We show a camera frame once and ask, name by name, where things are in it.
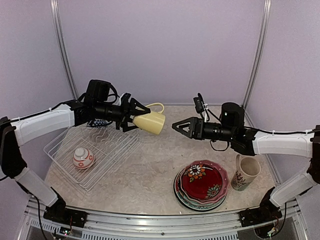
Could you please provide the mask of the red teal patterned plate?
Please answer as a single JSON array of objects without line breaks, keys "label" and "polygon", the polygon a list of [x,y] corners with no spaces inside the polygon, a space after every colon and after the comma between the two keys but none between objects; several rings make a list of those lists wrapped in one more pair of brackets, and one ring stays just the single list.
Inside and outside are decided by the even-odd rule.
[{"label": "red teal patterned plate", "polygon": [[191,210],[198,211],[198,212],[207,212],[207,211],[214,210],[218,208],[226,199],[226,196],[224,196],[223,198],[221,198],[215,203],[198,203],[194,200],[189,200],[185,195],[182,195],[183,192],[181,191],[178,180],[175,180],[173,189],[174,189],[175,196],[183,205],[185,205],[187,208]]}]

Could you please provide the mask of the floral green mug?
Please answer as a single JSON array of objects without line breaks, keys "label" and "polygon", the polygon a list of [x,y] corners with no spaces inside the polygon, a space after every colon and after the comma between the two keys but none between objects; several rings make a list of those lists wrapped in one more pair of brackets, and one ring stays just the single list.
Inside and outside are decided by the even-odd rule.
[{"label": "floral green mug", "polygon": [[253,180],[261,173],[262,167],[253,157],[242,157],[238,154],[235,158],[236,170],[231,180],[231,186],[236,191],[244,191]]}]

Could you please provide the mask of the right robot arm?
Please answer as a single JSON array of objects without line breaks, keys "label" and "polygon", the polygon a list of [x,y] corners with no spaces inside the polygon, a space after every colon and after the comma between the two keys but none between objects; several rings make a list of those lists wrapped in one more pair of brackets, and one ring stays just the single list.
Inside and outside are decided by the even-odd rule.
[{"label": "right robot arm", "polygon": [[255,216],[260,222],[266,222],[288,200],[320,183],[320,127],[317,125],[305,131],[267,131],[245,126],[244,116],[242,106],[225,102],[221,106],[219,122],[189,117],[173,123],[172,128],[190,139],[226,142],[244,156],[275,154],[309,159],[309,167],[265,194]]}]

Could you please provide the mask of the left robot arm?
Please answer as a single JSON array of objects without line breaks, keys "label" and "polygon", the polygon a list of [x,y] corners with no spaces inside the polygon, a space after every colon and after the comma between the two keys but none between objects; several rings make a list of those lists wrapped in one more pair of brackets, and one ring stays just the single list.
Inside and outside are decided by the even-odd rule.
[{"label": "left robot arm", "polygon": [[119,105],[114,100],[108,101],[112,95],[117,97],[118,93],[110,82],[92,79],[86,92],[78,99],[61,102],[53,108],[28,116],[14,119],[2,117],[0,120],[0,167],[3,174],[40,200],[61,223],[70,218],[66,202],[28,168],[20,147],[48,133],[94,120],[114,122],[116,129],[128,132],[133,130],[132,126],[128,126],[133,122],[133,117],[151,112],[129,93],[123,95]]}]

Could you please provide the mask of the light green flower plate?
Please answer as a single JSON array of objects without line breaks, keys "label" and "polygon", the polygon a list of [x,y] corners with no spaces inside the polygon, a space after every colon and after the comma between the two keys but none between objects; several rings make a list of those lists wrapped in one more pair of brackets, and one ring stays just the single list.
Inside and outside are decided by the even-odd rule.
[{"label": "light green flower plate", "polygon": [[187,201],[188,203],[191,203],[193,205],[200,205],[200,206],[217,205],[218,203],[223,202],[226,198],[226,196],[223,196],[217,201],[201,202],[198,200],[189,199],[186,195],[183,195],[183,192],[180,191],[180,189],[176,185],[173,187],[173,190],[180,198],[182,198],[182,200]]}]

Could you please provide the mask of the black rimmed plate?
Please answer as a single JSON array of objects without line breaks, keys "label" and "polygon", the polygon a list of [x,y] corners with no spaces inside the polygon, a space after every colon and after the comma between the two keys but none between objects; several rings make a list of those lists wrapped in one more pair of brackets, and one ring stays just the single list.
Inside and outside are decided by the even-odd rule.
[{"label": "black rimmed plate", "polygon": [[[174,179],[173,186],[177,186],[178,187],[178,182],[179,182],[178,181],[178,175],[176,175],[175,179]],[[174,192],[174,195],[175,195],[175,197],[177,198],[177,200],[179,201],[180,204],[182,204],[184,207],[186,207],[186,208],[188,208],[190,210],[196,211],[196,212],[208,212],[208,211],[214,210],[214,209],[218,208],[220,205],[222,205],[223,202],[226,199],[226,197],[225,197],[223,202],[219,202],[218,204],[214,204],[214,205],[193,205],[193,204],[191,204],[191,203],[189,203],[189,202],[187,202],[185,200],[182,200],[182,198],[180,198],[178,196],[178,194],[175,193],[174,190],[173,190],[173,192]]]}]

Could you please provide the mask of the yellow ceramic mug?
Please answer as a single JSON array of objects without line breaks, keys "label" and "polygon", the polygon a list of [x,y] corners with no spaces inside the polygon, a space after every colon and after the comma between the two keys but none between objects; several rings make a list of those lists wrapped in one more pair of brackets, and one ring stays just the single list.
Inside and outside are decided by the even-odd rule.
[{"label": "yellow ceramic mug", "polygon": [[166,116],[163,114],[165,107],[160,102],[150,103],[145,107],[160,106],[161,111],[150,111],[150,113],[138,115],[133,118],[132,123],[141,130],[159,135],[164,127]]}]

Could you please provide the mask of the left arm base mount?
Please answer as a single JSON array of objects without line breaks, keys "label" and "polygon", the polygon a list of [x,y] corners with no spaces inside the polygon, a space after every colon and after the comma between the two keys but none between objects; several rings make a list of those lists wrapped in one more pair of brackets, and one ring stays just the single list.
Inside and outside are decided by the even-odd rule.
[{"label": "left arm base mount", "polygon": [[57,195],[57,201],[52,206],[45,208],[43,217],[46,220],[70,227],[84,228],[88,213],[82,210],[67,208],[63,198]]}]

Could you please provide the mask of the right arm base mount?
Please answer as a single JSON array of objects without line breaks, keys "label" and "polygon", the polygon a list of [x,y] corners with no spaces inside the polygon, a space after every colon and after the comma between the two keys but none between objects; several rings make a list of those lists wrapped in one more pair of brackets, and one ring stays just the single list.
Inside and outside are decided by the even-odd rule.
[{"label": "right arm base mount", "polygon": [[279,206],[275,206],[271,201],[271,193],[275,189],[272,187],[263,196],[258,207],[247,208],[238,213],[241,226],[248,227],[280,219],[283,215]]}]

